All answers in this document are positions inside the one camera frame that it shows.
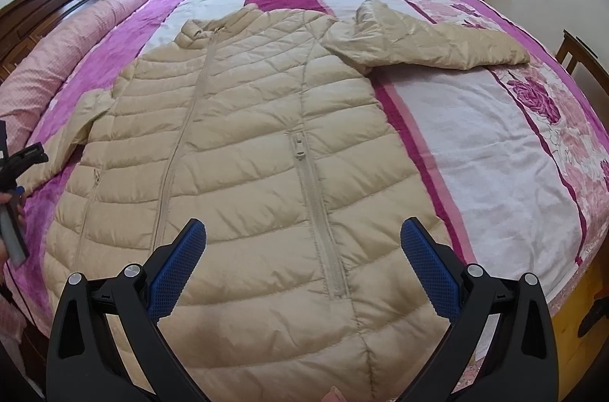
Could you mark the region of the left hand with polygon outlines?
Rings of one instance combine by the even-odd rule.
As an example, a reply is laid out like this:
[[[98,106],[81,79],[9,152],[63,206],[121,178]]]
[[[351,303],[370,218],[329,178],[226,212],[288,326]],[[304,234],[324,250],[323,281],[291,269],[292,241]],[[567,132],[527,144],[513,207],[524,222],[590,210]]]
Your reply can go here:
[[[29,257],[29,252],[19,224],[20,195],[15,191],[9,191],[8,195],[9,201],[1,204],[1,239],[10,263],[19,268]]]

